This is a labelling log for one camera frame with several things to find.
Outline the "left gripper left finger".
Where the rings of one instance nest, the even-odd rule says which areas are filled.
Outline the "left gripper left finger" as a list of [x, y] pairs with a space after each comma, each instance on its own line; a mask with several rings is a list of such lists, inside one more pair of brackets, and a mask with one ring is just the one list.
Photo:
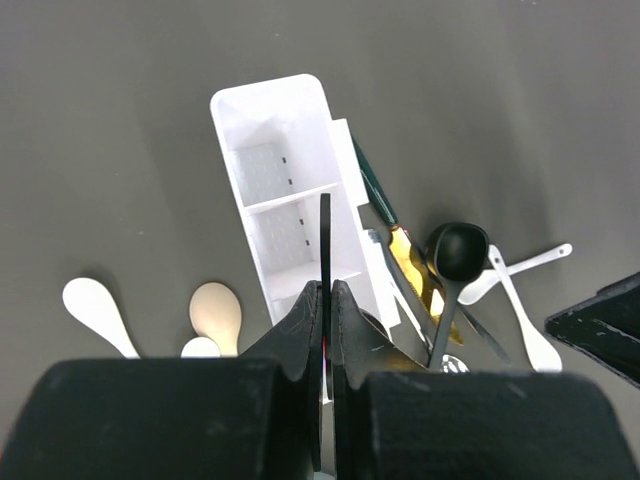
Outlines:
[[5, 479], [310, 479], [321, 464], [322, 293], [235, 358], [85, 359], [36, 383]]

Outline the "small white spoon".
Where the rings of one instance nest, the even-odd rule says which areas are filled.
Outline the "small white spoon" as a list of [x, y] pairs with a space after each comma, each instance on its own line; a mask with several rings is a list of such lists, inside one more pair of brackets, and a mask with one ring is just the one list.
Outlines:
[[123, 357], [140, 358], [113, 296], [102, 283], [87, 277], [74, 278], [64, 286], [62, 302], [78, 322], [109, 342]]

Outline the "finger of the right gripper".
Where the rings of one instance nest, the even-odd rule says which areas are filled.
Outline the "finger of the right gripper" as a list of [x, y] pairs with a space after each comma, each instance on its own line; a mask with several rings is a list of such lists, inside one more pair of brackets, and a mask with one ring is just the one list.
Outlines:
[[545, 333], [639, 386], [639, 275], [545, 320]]

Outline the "thin black utensil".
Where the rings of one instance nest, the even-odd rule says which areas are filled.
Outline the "thin black utensil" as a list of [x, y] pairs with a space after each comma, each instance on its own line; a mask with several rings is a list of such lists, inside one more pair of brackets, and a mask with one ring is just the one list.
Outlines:
[[322, 333], [327, 398], [333, 399], [331, 360], [331, 196], [320, 195], [320, 266], [322, 283]]

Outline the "beige wooden spoon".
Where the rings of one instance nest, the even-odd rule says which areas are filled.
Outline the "beige wooden spoon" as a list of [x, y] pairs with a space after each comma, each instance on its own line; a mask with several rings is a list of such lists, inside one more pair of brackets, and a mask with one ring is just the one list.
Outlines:
[[222, 356], [238, 355], [242, 309], [229, 287], [219, 282], [199, 286], [191, 296], [189, 316], [194, 331], [212, 340]]

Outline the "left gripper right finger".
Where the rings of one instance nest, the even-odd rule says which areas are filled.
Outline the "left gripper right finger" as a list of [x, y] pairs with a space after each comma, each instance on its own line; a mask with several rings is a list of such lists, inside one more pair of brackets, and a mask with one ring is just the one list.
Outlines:
[[332, 287], [340, 479], [635, 479], [606, 395], [574, 374], [433, 373]]

